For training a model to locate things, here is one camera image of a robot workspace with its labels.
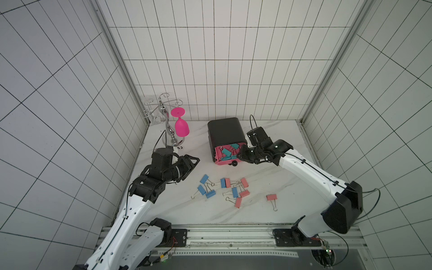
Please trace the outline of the pink binder clip bottom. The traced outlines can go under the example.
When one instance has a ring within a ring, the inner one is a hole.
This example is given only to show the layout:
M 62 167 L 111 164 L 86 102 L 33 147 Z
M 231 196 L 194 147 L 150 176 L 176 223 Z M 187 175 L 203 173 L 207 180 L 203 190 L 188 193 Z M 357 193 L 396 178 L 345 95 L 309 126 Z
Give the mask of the pink binder clip bottom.
M 226 201 L 229 201 L 234 204 L 235 208 L 240 209 L 243 199 L 242 198 L 225 198 Z

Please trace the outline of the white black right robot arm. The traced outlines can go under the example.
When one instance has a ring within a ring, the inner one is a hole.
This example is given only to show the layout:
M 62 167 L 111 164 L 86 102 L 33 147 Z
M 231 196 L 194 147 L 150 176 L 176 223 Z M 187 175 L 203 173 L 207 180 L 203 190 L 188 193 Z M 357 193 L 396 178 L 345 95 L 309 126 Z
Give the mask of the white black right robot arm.
M 362 187 L 356 182 L 346 183 L 312 164 L 284 140 L 264 147 L 240 148 L 237 157 L 250 164 L 273 163 L 306 182 L 328 204 L 326 208 L 299 218 L 293 230 L 303 237 L 335 231 L 346 234 L 363 211 Z

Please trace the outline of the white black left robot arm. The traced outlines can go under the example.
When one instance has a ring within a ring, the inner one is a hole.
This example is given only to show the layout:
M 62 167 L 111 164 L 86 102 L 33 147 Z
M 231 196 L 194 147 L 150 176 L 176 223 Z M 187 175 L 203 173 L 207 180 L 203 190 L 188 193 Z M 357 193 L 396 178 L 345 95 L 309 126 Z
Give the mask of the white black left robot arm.
M 76 270 L 135 270 L 161 244 L 171 240 L 170 222 L 156 218 L 133 244 L 130 243 L 143 217 L 169 183 L 185 180 L 199 164 L 199 158 L 180 156 L 173 147 L 156 149 L 151 164 L 130 184 L 124 205 L 101 245 Z

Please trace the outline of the pink binder clip lone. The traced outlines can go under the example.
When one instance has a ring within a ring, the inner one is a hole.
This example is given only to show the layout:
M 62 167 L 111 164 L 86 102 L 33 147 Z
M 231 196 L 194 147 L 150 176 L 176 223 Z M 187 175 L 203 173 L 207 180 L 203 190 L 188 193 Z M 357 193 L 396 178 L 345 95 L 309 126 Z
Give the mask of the pink binder clip lone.
M 276 204 L 277 195 L 276 194 L 267 195 L 266 199 L 272 204 L 273 211 L 275 212 L 278 211 L 277 204 Z

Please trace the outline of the pink top drawer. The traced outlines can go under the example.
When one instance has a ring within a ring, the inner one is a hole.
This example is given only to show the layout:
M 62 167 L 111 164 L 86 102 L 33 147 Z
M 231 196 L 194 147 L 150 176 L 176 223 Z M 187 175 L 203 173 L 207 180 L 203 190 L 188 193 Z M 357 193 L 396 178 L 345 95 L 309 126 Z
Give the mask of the pink top drawer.
M 244 142 L 216 146 L 214 148 L 213 160 L 217 165 L 238 165 L 241 160 L 238 158 L 241 148 L 246 145 Z

